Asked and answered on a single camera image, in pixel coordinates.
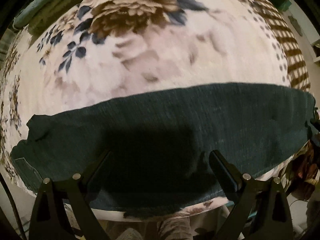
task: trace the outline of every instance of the brown checkered pattern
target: brown checkered pattern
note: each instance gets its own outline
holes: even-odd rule
[[[299,49],[297,40],[281,14],[268,0],[240,1],[248,2],[252,9],[264,18],[268,27],[272,30],[274,37],[279,42],[278,46],[281,46],[281,49],[287,57],[287,71],[291,87],[309,91],[310,80],[306,63]]]

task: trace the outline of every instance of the fabric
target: fabric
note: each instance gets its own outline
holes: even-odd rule
[[[284,190],[290,188],[295,192],[295,197],[308,200],[319,182],[319,139],[320,134],[315,134],[299,152],[297,152],[287,166],[283,168],[279,177],[281,178]]]
[[[159,240],[193,240],[190,219],[172,218],[157,223]]]
[[[286,167],[290,161],[292,161],[294,155],[290,156],[285,161],[281,162],[279,165],[272,168],[270,171],[265,174],[257,177],[258,180],[266,181],[270,178],[277,177],[279,172]],[[163,221],[170,218],[184,218],[189,216],[194,216],[197,214],[201,214],[218,207],[221,207],[228,203],[228,199],[226,197],[213,197],[207,201],[200,202],[198,204],[189,205],[181,208],[179,211],[176,211],[171,214],[162,215],[160,217],[128,217],[126,212],[114,212],[114,211],[105,211],[101,209],[92,209],[94,215],[97,219],[100,220],[111,220],[111,221],[130,221],[130,222],[148,222],[148,221]]]
[[[2,70],[9,46],[12,43],[14,37],[15,34],[13,33],[13,31],[7,29],[0,40],[0,71]]]
[[[110,240],[119,240],[121,237],[131,238],[137,237],[138,239],[145,239],[148,223],[135,223],[135,222],[116,222],[116,221],[99,221],[103,230],[107,233]]]
[[[28,139],[11,157],[36,192],[43,178],[68,179],[109,149],[115,164],[108,178],[95,181],[102,190],[91,207],[161,216],[222,195],[208,164],[214,149],[255,178],[285,161],[312,136],[314,104],[306,92],[243,83],[115,98],[33,116]]]
[[[267,0],[83,0],[33,39],[27,27],[17,35],[0,87],[0,158],[26,191],[10,153],[34,114],[210,83],[310,88],[299,46]],[[200,209],[217,206],[209,202]]]
[[[143,240],[143,239],[136,230],[132,228],[128,228],[116,240]]]

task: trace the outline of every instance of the black cable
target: black cable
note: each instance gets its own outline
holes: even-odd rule
[[[1,173],[0,173],[0,182],[2,184],[2,187],[4,188],[4,191],[6,192],[8,198],[9,198],[10,204],[11,204],[12,209],[13,209],[14,216],[16,218],[16,221],[17,221],[17,224],[18,224],[18,227],[19,227],[20,235],[21,235],[23,240],[27,240],[27,237],[26,237],[26,234],[24,233],[23,226],[22,226],[22,223],[21,223],[21,220],[20,220],[20,216],[19,216],[19,213],[18,213],[18,210],[17,210],[16,203],[14,202],[14,199],[13,199],[13,197],[11,195],[11,192],[10,192],[10,190],[8,188],[8,185],[6,184],[6,182],[5,182],[4,178],[2,177]]]
[[[289,206],[289,208],[291,207],[291,205],[294,203],[294,202],[296,202],[296,201],[303,201],[303,202],[308,202],[308,201],[306,201],[306,200],[302,200],[302,199],[296,199],[295,201],[293,201],[291,204],[290,204],[290,206]]]
[[[29,231],[29,225],[30,225],[30,221],[27,221],[22,225],[24,233],[27,233]]]

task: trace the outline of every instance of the metal rivet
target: metal rivet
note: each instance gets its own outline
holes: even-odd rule
[[[274,181],[276,184],[279,184],[279,183],[281,182],[281,180],[279,179],[279,177],[274,178],[273,181]]]
[[[72,178],[73,178],[73,179],[76,179],[76,180],[77,180],[77,179],[80,179],[80,178],[81,178],[81,174],[75,173],[75,174],[72,175]]]
[[[242,175],[242,178],[244,178],[245,180],[249,180],[249,179],[251,179],[251,176],[250,176],[250,174],[245,173]]]
[[[44,180],[43,180],[43,183],[44,184],[48,184],[50,182],[50,179],[49,178],[45,178]]]

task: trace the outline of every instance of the navy leaf print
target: navy leaf print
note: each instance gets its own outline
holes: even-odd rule
[[[68,57],[71,53],[71,50],[68,50],[65,54],[63,54],[63,57]]]
[[[46,44],[48,44],[50,38],[51,38],[51,33],[49,34],[49,36],[48,36],[48,38],[47,38],[47,40],[46,40],[46,42],[45,42]]]
[[[207,9],[204,4],[195,0],[177,0],[177,4],[181,9],[189,9],[193,11],[205,11]]]
[[[64,68],[64,65],[66,64],[66,61],[67,60],[64,60],[60,65],[59,65],[59,68],[58,68],[58,71],[62,70]]]
[[[80,36],[80,43],[83,41],[87,41],[88,39],[90,39],[90,35],[87,31],[83,32]]]
[[[38,43],[37,45],[37,52],[39,52],[40,50],[42,50],[44,44],[43,44],[43,41],[44,41],[44,38],[47,36],[48,33],[46,33],[46,35],[41,39],[41,41]]]
[[[86,54],[87,50],[85,47],[79,47],[76,50],[76,57],[83,58]]]
[[[51,34],[53,33],[53,30],[54,30],[55,27],[56,27],[56,25],[53,26],[52,29],[49,31],[49,36],[48,36],[48,38],[47,38],[46,44],[48,44],[48,42],[50,41],[50,39],[51,39]]]
[[[68,60],[68,62],[66,63],[66,72],[68,73],[70,65],[71,65],[71,60],[72,60],[72,56],[70,57],[70,59]]]
[[[185,22],[187,21],[186,13],[183,10],[167,12],[167,15],[174,25],[185,25]]]
[[[96,45],[98,44],[104,44],[106,38],[98,38],[98,35],[96,33],[92,34],[92,42]]]
[[[87,5],[81,6],[77,13],[77,17],[79,18],[79,20],[81,20],[82,17],[90,10],[91,10],[90,6],[87,6]]]
[[[45,66],[45,61],[44,61],[43,57],[39,60],[39,63]]]
[[[73,49],[76,46],[76,43],[72,41],[67,46],[68,46],[68,49]]]
[[[85,31],[90,28],[92,24],[93,18],[86,19],[82,23],[80,23],[76,28],[75,31],[73,32],[73,35],[76,35],[79,32]]]
[[[56,46],[62,39],[63,37],[63,34],[62,34],[63,31],[59,31],[55,36],[53,36],[50,40],[50,44],[53,46]]]

